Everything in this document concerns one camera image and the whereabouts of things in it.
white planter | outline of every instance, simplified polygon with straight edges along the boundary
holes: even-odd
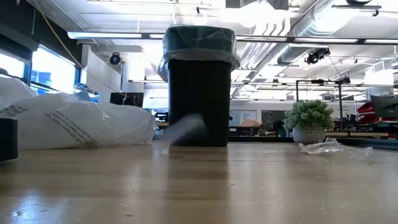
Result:
[[[320,143],[325,140],[325,130],[321,127],[294,128],[293,139],[302,144]]]

succulent plant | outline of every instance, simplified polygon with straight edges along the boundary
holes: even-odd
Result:
[[[285,112],[287,119],[284,121],[284,128],[323,127],[331,129],[335,127],[330,116],[332,113],[333,109],[328,108],[328,105],[320,100],[299,101],[293,104],[291,111]]]

plastic wrap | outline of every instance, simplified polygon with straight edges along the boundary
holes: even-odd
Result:
[[[24,82],[17,78],[0,77],[0,110],[20,100],[37,96],[34,91]]]
[[[18,119],[19,149],[54,149],[145,144],[155,118],[142,108],[78,101],[64,93],[44,94],[0,110]]]
[[[233,30],[207,26],[175,26],[166,30],[163,37],[163,57],[158,74],[167,81],[168,62],[177,60],[230,63],[232,69],[240,67],[236,54],[236,38]]]
[[[364,159],[373,153],[372,147],[348,147],[340,144],[334,138],[327,138],[326,141],[322,143],[316,143],[307,146],[300,143],[299,145],[302,149],[301,151],[309,155],[339,153],[349,159]]]

potted plant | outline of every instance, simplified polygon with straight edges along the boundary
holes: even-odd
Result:
[[[293,129],[293,139],[297,143],[320,143],[325,139],[325,129],[335,127],[332,113],[333,109],[320,100],[299,101],[285,113],[284,128]]]

desk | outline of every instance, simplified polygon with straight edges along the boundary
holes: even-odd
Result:
[[[397,223],[398,153],[295,144],[20,151],[0,164],[0,223]]]
[[[169,123],[160,123],[160,122],[156,122],[156,126],[158,126],[159,128],[167,128],[169,126]]]

